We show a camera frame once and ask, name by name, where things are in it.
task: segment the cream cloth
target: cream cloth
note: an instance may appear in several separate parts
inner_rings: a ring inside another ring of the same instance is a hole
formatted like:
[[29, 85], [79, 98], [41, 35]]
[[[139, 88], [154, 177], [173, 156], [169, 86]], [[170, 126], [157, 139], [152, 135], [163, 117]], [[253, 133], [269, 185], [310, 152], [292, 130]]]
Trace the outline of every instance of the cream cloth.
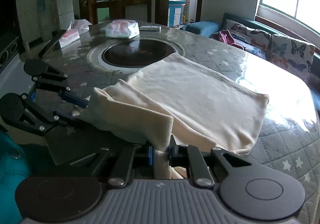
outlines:
[[267, 104], [268, 95], [174, 53], [127, 82], [95, 88], [79, 118], [126, 140], [145, 137], [158, 150], [155, 176], [179, 178], [166, 159], [171, 133], [177, 144], [204, 152], [219, 146], [247, 154], [257, 141]]

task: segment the teal jacket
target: teal jacket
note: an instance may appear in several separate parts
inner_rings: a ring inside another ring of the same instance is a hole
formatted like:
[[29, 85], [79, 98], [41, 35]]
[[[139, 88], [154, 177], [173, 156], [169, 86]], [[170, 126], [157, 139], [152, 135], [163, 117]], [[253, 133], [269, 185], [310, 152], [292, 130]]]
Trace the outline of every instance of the teal jacket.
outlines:
[[0, 130], [0, 224], [22, 221], [14, 193], [20, 182], [54, 163], [46, 147], [15, 144]]

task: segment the black speaker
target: black speaker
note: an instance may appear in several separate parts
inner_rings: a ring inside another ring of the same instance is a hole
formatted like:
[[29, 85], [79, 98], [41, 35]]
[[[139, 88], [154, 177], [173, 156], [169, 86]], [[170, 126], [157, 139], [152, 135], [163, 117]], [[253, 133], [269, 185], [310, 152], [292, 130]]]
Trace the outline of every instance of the black speaker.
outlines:
[[21, 41], [19, 36], [9, 32], [0, 36], [0, 73], [15, 55], [23, 50]]

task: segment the refrigerator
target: refrigerator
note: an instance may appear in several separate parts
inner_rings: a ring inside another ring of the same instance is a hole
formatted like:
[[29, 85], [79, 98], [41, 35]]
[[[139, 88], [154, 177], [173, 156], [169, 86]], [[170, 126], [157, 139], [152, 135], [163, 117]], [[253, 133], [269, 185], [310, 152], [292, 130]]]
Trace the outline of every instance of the refrigerator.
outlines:
[[72, 0], [57, 0], [57, 11], [60, 30], [68, 30], [75, 21]]

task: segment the pink cloth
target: pink cloth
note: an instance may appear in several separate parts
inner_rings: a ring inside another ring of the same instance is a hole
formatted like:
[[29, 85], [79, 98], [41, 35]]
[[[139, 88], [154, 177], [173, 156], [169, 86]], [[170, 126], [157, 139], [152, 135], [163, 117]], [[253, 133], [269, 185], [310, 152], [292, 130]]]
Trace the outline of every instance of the pink cloth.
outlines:
[[244, 51], [244, 48], [241, 45], [236, 44], [235, 39], [233, 39], [229, 30], [222, 30], [222, 31], [216, 32], [212, 34], [210, 38], [223, 42], [225, 44], [231, 45], [233, 47], [239, 48]]

